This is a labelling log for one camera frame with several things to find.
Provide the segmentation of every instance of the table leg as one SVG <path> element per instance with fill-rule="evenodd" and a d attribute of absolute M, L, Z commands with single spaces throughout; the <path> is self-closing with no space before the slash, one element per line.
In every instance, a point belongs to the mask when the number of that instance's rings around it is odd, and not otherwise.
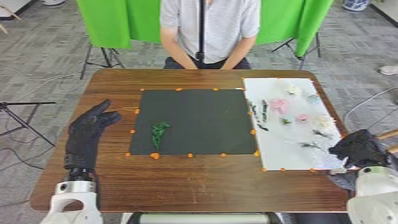
<path fill-rule="evenodd" d="M 4 31 L 6 34 L 9 34 L 2 24 L 0 24 L 0 30 Z"/>
<path fill-rule="evenodd" d="M 8 11 L 11 16 L 15 16 L 18 20 L 22 20 L 22 17 L 15 14 L 15 12 L 9 10 L 9 8 L 4 5 L 0 5 L 0 8 Z"/>

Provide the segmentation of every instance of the green backdrop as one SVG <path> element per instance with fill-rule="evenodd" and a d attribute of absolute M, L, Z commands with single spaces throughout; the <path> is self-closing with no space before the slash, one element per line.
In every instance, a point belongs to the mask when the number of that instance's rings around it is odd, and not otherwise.
<path fill-rule="evenodd" d="M 77 0 L 95 47 L 160 42 L 160 0 Z M 258 44 L 297 39 L 304 56 L 334 0 L 262 0 Z"/>

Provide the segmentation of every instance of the orange marker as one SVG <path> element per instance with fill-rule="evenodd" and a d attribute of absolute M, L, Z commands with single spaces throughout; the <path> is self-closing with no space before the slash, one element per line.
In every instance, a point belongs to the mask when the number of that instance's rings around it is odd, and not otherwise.
<path fill-rule="evenodd" d="M 153 159 L 160 159 L 160 154 L 155 152 L 155 153 L 151 153 L 151 158 Z"/>
<path fill-rule="evenodd" d="M 254 156 L 260 157 L 260 150 L 256 150 L 256 152 L 254 152 Z"/>

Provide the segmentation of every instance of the person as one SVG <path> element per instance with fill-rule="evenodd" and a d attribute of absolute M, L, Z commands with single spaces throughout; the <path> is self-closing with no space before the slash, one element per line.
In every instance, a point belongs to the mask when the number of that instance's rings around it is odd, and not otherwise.
<path fill-rule="evenodd" d="M 205 63 L 199 50 L 199 0 L 162 0 L 166 69 L 251 69 L 246 55 L 260 32 L 262 0 L 207 0 Z"/>
<path fill-rule="evenodd" d="M 379 69 L 384 75 L 398 75 L 398 65 L 388 65 Z"/>

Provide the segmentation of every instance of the gray floor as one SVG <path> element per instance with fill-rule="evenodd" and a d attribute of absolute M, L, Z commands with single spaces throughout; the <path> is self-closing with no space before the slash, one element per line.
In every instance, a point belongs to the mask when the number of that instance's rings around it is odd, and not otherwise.
<path fill-rule="evenodd" d="M 306 70 L 320 79 L 327 95 L 343 116 L 354 105 L 382 90 L 398 86 L 398 76 L 377 73 L 384 64 L 398 63 L 398 30 L 372 9 L 361 13 L 347 12 L 336 1 L 320 30 L 324 57 L 311 55 Z M 75 110 L 86 84 L 96 67 L 87 72 L 86 81 L 79 81 L 77 71 L 87 51 L 87 35 L 75 1 L 63 8 L 50 9 L 38 2 L 22 14 L 24 21 L 2 21 L 9 35 L 0 33 L 0 101 L 57 101 L 55 106 L 43 106 L 34 119 L 34 126 L 57 139 Z M 288 49 L 270 53 L 278 44 L 256 46 L 249 54 L 254 69 L 297 69 L 297 60 Z M 121 50 L 121 60 L 128 68 L 162 68 L 166 52 L 159 44 L 134 42 L 134 48 Z M 347 125 L 350 131 L 368 128 L 377 119 L 397 109 L 393 103 L 398 93 L 381 96 L 356 111 Z M 29 107 L 13 107 L 27 116 Z M 374 133 L 397 128 L 398 113 L 377 126 Z M 16 126 L 0 114 L 0 131 Z M 0 138 L 0 149 L 16 149 L 24 158 L 36 156 L 48 148 L 34 135 L 20 131 Z M 45 167 L 48 152 L 29 162 Z M 29 203 L 4 207 L 27 200 L 41 171 L 18 162 L 13 152 L 0 151 L 0 223 L 39 223 L 43 214 L 31 209 Z M 116 216 L 105 216 L 107 223 L 116 223 Z"/>

